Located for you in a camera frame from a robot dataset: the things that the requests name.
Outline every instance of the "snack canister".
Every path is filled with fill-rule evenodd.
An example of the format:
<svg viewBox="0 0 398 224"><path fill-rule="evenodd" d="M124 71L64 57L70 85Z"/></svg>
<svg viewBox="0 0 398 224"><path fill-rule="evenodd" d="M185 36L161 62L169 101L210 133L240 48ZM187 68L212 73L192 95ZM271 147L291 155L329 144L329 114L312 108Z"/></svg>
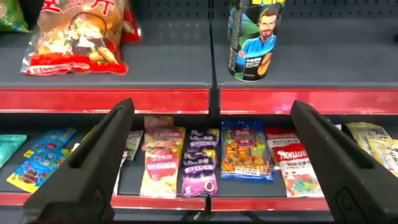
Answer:
<svg viewBox="0 0 398 224"><path fill-rule="evenodd" d="M229 72L238 80L263 79L271 62L285 0L230 0Z"/></svg>

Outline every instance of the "teal snack package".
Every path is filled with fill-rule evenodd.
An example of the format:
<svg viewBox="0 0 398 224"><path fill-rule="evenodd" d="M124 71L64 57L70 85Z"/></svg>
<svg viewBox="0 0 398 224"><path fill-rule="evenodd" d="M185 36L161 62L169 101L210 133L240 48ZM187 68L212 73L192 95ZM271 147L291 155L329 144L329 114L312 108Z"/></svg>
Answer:
<svg viewBox="0 0 398 224"><path fill-rule="evenodd" d="M0 168L7 162L17 149L25 142L26 135L23 134L1 134L0 135Z"/></svg>
<svg viewBox="0 0 398 224"><path fill-rule="evenodd" d="M0 0L0 32L30 32L18 0Z"/></svg>
<svg viewBox="0 0 398 224"><path fill-rule="evenodd" d="M69 156L68 149L61 147L48 150L39 148L27 159L7 182L27 192L34 193Z"/></svg>
<svg viewBox="0 0 398 224"><path fill-rule="evenodd" d="M28 149L28 151L25 152L24 156L29 158L36 150L42 147L48 150L61 148L75 133L76 129L74 128L53 129L47 131L30 149Z"/></svg>

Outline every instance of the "gray shelf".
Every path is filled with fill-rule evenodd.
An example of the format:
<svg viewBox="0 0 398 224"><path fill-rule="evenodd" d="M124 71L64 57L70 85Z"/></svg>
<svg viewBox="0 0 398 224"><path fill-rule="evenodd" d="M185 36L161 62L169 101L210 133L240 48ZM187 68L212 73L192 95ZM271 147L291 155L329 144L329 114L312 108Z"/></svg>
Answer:
<svg viewBox="0 0 398 224"><path fill-rule="evenodd" d="M220 88L398 88L396 18L286 17L267 76L250 83L228 71L227 20L211 26Z"/></svg>
<svg viewBox="0 0 398 224"><path fill-rule="evenodd" d="M29 76L20 73L30 35L0 36L0 88L210 88L210 22L146 20L144 39L122 44L125 76L111 74Z"/></svg>

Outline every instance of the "man printed on canister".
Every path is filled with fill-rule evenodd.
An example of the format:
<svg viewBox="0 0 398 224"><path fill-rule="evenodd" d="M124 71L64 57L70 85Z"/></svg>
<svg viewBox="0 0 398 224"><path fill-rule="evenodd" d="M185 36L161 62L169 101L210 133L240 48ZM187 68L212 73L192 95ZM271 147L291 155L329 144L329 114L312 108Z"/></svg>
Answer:
<svg viewBox="0 0 398 224"><path fill-rule="evenodd" d="M260 36L248 39L238 52L237 63L245 66L246 58L258 57L259 55L266 55L262 61L262 71L259 70L259 75L265 74L269 62L271 61L272 49L275 46L276 35L274 29L276 28L279 12L275 8L268 8L261 13L259 18L259 32Z"/></svg>

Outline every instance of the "store shelf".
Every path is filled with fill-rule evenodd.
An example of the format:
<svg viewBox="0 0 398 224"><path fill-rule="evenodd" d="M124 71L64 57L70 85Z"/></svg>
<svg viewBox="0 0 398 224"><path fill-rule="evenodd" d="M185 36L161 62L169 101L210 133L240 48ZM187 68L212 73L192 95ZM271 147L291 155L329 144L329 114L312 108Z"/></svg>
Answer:
<svg viewBox="0 0 398 224"><path fill-rule="evenodd" d="M226 23L211 22L222 114L288 114L294 100L328 114L398 114L397 19L282 20L258 82L229 74Z"/></svg>
<svg viewBox="0 0 398 224"><path fill-rule="evenodd" d="M125 76L28 76L19 70L30 35L2 35L0 112L105 113L131 97L136 113L208 113L210 22L145 20L141 26L144 40L121 47L130 68Z"/></svg>

